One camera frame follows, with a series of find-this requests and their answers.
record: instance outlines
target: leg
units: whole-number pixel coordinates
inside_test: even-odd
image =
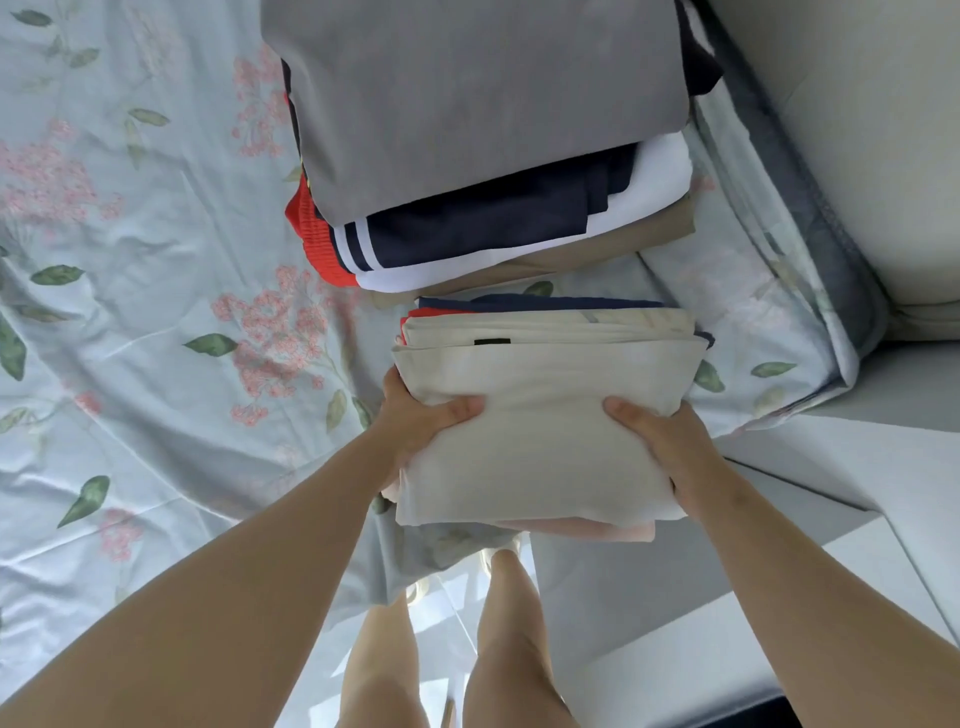
[[[557,690],[540,597],[512,551],[497,551],[464,700],[466,728],[576,728]]]
[[[417,639],[406,595],[372,607],[350,651],[339,728],[428,728],[420,704]]]

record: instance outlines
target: stack of folded clothes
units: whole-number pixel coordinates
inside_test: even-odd
[[[402,525],[486,522],[583,532],[682,518],[669,479],[602,409],[608,395],[672,414],[711,338],[662,303],[501,294],[421,299],[394,359],[418,400],[487,397],[442,432],[385,494]]]
[[[327,282],[445,295],[692,232],[680,129],[720,68],[679,2],[583,5],[264,4],[302,160],[287,217]]]

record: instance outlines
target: mattress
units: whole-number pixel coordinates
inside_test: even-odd
[[[382,396],[406,307],[324,284],[284,219],[300,166],[258,14],[60,0],[0,17],[0,699],[288,492]],[[858,357],[726,87],[696,112],[696,233],[501,290],[686,308],[717,339],[688,397],[719,435],[852,386]],[[324,635],[511,536],[373,509]],[[281,725],[332,690],[323,645]]]

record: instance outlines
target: folded gray garment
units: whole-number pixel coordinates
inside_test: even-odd
[[[676,132],[672,0],[263,0],[324,219]]]

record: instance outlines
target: pink flower print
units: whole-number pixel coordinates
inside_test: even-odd
[[[100,216],[104,220],[116,220],[123,212],[123,198],[113,195],[113,199],[105,205],[100,205]]]
[[[253,403],[232,409],[230,414],[236,422],[256,425],[267,415],[267,410],[257,405],[259,398],[292,397],[297,392],[295,381],[301,375],[312,389],[323,389],[324,378],[310,371],[317,366],[337,374],[326,351],[329,320],[316,300],[315,275],[280,266],[276,269],[279,290],[261,291],[249,303],[225,294],[211,304],[218,319],[237,322],[247,335],[237,343],[231,357]]]
[[[69,123],[57,117],[47,122],[47,131],[59,141],[70,141],[77,135],[76,130]]]
[[[131,546],[143,538],[143,527],[133,513],[123,508],[108,508],[97,529],[100,531],[100,550],[113,562],[130,561]]]
[[[123,13],[133,30],[140,53],[140,62],[148,75],[175,80],[186,67],[186,44],[169,18],[135,8],[131,2],[123,4]]]
[[[82,222],[98,202],[84,164],[65,155],[54,141],[20,149],[0,142],[0,172],[14,179],[0,189],[0,212],[19,220]]]
[[[237,100],[243,108],[237,112],[236,126],[230,135],[243,143],[239,153],[243,157],[270,157],[283,154],[283,147],[274,140],[278,127],[290,124],[290,108],[283,89],[283,69],[280,59],[264,43],[256,61],[238,57],[233,62],[233,85]]]
[[[690,180],[690,194],[712,192],[716,188],[717,184],[713,181],[713,177],[700,171],[694,172],[693,179]]]
[[[73,398],[73,401],[90,417],[99,415],[103,409],[100,400],[97,399],[96,394],[94,394],[92,390],[77,395]]]
[[[270,410],[266,407],[258,407],[255,404],[248,404],[246,407],[236,405],[230,410],[230,416],[247,427],[253,427],[269,414]]]

